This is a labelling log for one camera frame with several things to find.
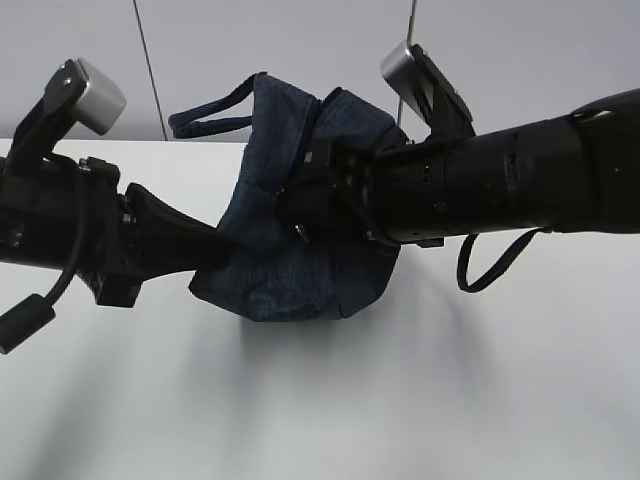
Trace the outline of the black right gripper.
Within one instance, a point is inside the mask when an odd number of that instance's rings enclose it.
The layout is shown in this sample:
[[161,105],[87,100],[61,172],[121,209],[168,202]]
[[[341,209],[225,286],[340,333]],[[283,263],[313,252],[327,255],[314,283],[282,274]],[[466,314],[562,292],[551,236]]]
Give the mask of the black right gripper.
[[302,184],[279,218],[315,235],[398,247],[508,230],[580,231],[590,221],[590,153],[581,121],[543,120],[471,138],[390,132],[372,145],[311,142]]

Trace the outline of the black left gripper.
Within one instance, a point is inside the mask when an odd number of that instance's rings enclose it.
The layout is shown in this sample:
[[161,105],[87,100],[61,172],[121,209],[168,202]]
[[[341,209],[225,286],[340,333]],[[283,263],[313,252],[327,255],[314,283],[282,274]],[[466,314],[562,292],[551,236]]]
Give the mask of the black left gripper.
[[1,259],[59,271],[37,302],[53,307],[74,278],[100,306],[131,308],[140,265],[225,265],[230,244],[216,228],[131,183],[101,159],[53,154],[1,161]]

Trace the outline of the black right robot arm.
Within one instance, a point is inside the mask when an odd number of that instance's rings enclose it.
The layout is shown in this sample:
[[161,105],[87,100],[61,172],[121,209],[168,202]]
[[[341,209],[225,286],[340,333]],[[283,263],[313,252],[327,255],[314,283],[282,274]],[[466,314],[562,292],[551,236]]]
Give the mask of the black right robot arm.
[[528,228],[638,231],[637,91],[484,135],[443,90],[421,110],[431,132],[419,144],[312,142],[279,194],[280,214],[309,236],[390,247]]

